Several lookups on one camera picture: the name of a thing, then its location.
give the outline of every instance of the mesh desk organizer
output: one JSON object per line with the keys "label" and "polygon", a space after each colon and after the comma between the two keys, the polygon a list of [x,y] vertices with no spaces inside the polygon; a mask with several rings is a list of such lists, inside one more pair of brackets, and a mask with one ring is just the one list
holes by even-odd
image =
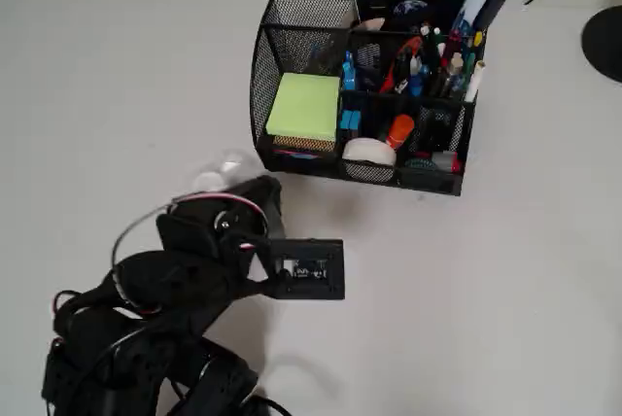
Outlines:
{"label": "mesh desk organizer", "polygon": [[[443,33],[449,31],[464,0],[424,0],[442,4],[430,19]],[[413,37],[412,32],[364,31],[350,28],[352,0],[269,0],[261,19],[251,74],[251,128],[256,150],[269,171],[315,175],[347,181],[383,185],[415,191],[460,195],[467,168],[475,102],[413,97],[408,93],[388,94],[364,89],[364,78],[379,76],[379,55],[383,49],[398,49]],[[315,158],[300,158],[299,149],[287,142],[275,142],[266,132],[277,90],[285,73],[313,74],[340,78],[345,52],[354,57],[357,90],[339,88],[335,140],[331,149],[316,149]],[[478,49],[482,59],[484,44]],[[380,123],[399,114],[415,121],[415,129],[397,150],[394,166],[341,158],[349,137],[339,129],[344,111],[360,111],[360,137],[375,138]],[[443,121],[445,136],[430,139],[427,126]],[[457,153],[461,169],[451,173],[434,168],[410,168],[405,162],[418,151]]]}

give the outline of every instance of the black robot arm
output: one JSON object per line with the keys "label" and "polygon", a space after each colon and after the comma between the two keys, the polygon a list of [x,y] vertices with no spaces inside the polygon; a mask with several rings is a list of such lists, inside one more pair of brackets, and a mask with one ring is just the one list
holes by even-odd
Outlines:
{"label": "black robot arm", "polygon": [[[175,199],[157,218],[163,250],[113,254],[97,288],[58,308],[42,392],[54,416],[154,416],[166,378],[189,388],[170,416],[265,411],[257,375],[203,333],[243,297],[345,295],[340,240],[271,237],[283,235],[280,189],[264,176]],[[255,255],[261,282],[248,278]]]}

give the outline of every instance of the pen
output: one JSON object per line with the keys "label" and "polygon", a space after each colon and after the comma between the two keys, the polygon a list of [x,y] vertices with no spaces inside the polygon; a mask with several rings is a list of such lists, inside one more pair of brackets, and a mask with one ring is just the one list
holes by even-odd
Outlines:
{"label": "pen", "polygon": [[472,102],[477,95],[477,90],[482,82],[482,76],[484,75],[484,69],[486,69],[486,63],[484,61],[477,61],[475,63],[475,70],[470,78],[470,84],[466,90],[465,102]]}

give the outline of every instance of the sticky note pad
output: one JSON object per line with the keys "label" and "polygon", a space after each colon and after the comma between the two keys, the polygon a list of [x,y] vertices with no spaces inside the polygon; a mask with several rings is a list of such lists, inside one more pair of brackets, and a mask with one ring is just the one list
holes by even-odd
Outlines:
{"label": "sticky note pad", "polygon": [[265,129],[268,134],[334,141],[339,78],[285,73]]}

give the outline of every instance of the highlighter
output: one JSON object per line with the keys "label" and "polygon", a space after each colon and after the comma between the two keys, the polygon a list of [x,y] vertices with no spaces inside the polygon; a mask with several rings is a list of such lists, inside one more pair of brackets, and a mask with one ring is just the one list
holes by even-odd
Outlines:
{"label": "highlighter", "polygon": [[398,115],[391,125],[387,144],[394,150],[399,149],[414,128],[415,121],[412,118],[408,115]]}

